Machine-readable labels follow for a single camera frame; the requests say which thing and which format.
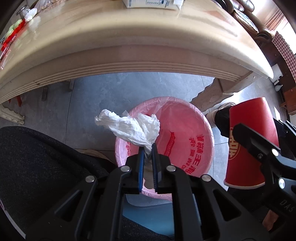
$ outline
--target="white sneaker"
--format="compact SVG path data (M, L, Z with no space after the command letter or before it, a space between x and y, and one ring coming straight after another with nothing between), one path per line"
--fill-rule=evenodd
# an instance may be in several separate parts
M208 120L209 124L211 125L211 127L212 128L216 127L215 115L216 115L218 110L224 109L226 107L234 106L234 105L236 105L234 102L227 102L227 103L221 105L217 110L213 110L210 113L206 114L205 117L207 118L207 120Z

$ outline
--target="person's leg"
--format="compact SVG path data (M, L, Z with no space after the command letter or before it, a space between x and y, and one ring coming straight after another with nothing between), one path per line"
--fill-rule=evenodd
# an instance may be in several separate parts
M0 129L1 206L26 233L83 178L107 176L102 166L108 171L116 168L108 160L81 154L40 132L4 127ZM123 240L169 240L125 217L122 236Z
M207 120L209 121L212 128L218 127L221 132L221 135L229 138L229 110L235 103L227 102L221 105L217 110L213 110L206 115Z

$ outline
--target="crumpled tissue paper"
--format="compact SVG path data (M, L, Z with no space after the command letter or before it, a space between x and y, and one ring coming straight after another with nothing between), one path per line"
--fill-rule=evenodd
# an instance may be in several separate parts
M152 144L160 130L160 122L156 115L147 116L140 113L137 118L133 118L125 111L123 117L120 117L104 109L95 117L95 123L110 129L114 135L127 142L144 147L145 164L151 163Z
M36 14L37 14L37 8L30 9L25 16L26 22L31 21Z

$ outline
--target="white box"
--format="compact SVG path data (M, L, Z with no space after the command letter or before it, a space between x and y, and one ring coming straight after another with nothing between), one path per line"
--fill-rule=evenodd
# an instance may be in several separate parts
M127 8L152 7L180 10L184 0L122 0Z

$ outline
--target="red paper cup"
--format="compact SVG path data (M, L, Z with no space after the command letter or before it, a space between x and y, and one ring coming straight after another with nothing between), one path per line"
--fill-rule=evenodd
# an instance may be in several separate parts
M237 189L255 189L265 184L260 171L261 163L237 143L232 135L233 127L245 124L279 146L273 117L264 97L242 102L230 108L229 155L224 184Z

